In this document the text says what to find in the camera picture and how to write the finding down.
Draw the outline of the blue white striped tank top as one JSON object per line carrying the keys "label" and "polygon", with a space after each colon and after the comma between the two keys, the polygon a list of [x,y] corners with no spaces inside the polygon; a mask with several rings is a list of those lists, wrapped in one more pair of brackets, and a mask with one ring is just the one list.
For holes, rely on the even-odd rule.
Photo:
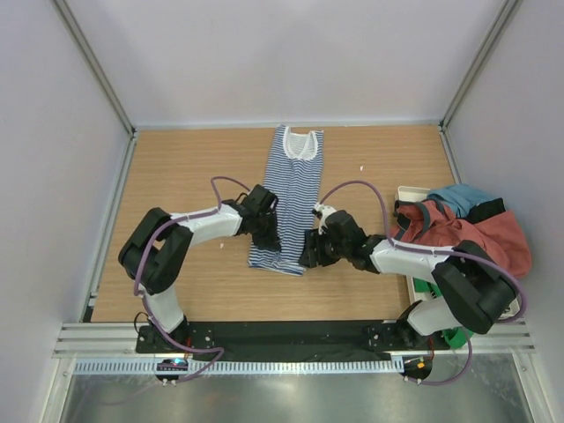
{"label": "blue white striped tank top", "polygon": [[294,133],[279,125],[271,143],[263,186],[278,198],[276,206],[279,251],[252,245],[248,265],[251,268],[301,276],[306,268],[299,264],[305,245],[305,233],[314,224],[312,210],[317,203],[323,173],[321,130]]}

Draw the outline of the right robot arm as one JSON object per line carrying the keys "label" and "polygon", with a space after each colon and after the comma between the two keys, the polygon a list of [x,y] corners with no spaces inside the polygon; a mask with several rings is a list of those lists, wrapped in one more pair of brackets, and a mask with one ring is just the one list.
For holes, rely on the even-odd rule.
{"label": "right robot arm", "polygon": [[516,299],[511,275],[473,241],[418,248],[366,234],[344,210],[318,204],[312,213],[319,222],[305,233],[302,266],[313,269],[346,260],[359,271],[404,275],[439,288],[440,296],[414,302],[396,320],[392,332],[406,348],[416,349],[443,330],[484,335]]}

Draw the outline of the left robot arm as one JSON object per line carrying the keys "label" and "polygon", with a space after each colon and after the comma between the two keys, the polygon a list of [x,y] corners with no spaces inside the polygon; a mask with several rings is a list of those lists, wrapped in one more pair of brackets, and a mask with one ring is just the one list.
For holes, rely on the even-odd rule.
{"label": "left robot arm", "polygon": [[157,343],[167,352],[180,351],[189,323],[177,300],[174,283],[189,250],[218,238],[249,234],[261,250],[278,252],[278,197],[257,184],[249,193],[220,200],[206,210],[168,213],[149,210],[123,245],[118,262],[134,281],[133,293],[158,330]]}

